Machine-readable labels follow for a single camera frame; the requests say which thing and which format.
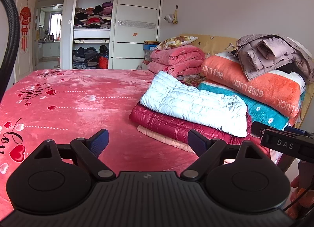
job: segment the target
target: kitchen window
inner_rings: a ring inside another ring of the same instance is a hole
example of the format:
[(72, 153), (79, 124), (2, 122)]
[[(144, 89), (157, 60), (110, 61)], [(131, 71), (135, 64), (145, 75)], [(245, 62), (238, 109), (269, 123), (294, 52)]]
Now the kitchen window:
[(61, 20), (62, 12), (50, 15), (49, 33), (54, 35), (55, 40), (57, 40), (58, 36), (61, 37)]

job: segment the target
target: red chinese knot ornament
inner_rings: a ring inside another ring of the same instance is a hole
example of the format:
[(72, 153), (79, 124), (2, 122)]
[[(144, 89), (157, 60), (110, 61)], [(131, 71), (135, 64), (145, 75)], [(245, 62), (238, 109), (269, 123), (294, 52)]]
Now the red chinese knot ornament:
[(21, 10), (19, 19), (22, 24), (21, 32), (22, 32), (22, 42), (21, 42), (21, 48), (26, 51), (27, 48), (27, 33), (29, 28), (27, 26), (30, 26), (31, 18), (30, 18), (30, 9), (29, 7), (24, 7)]

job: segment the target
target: teal blanket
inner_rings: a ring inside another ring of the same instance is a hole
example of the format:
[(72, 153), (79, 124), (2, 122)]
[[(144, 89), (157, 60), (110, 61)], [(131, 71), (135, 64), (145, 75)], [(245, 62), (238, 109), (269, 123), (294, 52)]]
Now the teal blanket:
[(224, 94), (226, 96), (239, 96), (248, 106), (249, 115), (252, 117), (252, 122), (258, 121), (276, 129), (282, 130), (289, 120), (288, 117), (283, 116), (274, 108), (249, 98), (226, 86), (203, 81), (197, 88), (199, 90), (207, 90), (216, 94)]

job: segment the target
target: sliding wardrobe door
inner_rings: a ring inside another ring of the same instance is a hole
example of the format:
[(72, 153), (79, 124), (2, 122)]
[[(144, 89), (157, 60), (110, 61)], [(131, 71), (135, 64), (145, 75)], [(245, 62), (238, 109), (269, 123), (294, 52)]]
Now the sliding wardrobe door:
[(143, 42), (157, 40), (161, 0), (118, 0), (113, 69), (135, 69), (144, 59)]

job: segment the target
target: red down jacket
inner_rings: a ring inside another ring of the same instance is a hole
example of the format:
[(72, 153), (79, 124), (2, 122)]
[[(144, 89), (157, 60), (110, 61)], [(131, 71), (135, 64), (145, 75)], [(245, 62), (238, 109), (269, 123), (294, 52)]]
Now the red down jacket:
[(134, 121), (143, 127), (154, 131), (158, 134), (176, 139), (187, 144), (187, 133), (189, 130), (196, 130), (207, 138), (220, 138), (227, 144), (240, 145), (243, 140), (250, 140), (252, 119), (246, 113), (247, 119), (247, 136), (236, 137), (226, 132), (204, 126), (197, 123), (192, 123), (186, 120), (171, 117), (162, 113), (158, 113), (148, 109), (138, 103), (130, 114), (130, 120)]

